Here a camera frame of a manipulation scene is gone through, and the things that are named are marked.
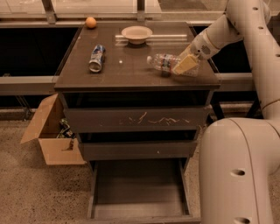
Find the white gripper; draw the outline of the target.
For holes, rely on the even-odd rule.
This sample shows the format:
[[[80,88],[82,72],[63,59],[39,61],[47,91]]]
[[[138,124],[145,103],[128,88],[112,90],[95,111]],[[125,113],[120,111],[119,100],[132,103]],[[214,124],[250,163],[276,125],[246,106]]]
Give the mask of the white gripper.
[[[218,32],[212,28],[206,28],[198,34],[179,56],[179,61],[172,71],[177,75],[195,75],[199,60],[212,58],[221,49],[221,38]]]

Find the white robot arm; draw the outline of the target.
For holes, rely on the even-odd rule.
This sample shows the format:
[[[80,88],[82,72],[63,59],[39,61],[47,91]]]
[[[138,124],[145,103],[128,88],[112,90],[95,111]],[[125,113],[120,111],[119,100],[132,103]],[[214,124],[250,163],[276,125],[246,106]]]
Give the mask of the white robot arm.
[[[212,123],[199,149],[201,224],[274,224],[268,176],[280,167],[280,46],[263,0],[227,0],[224,15],[179,55],[207,60],[242,40],[263,118]]]

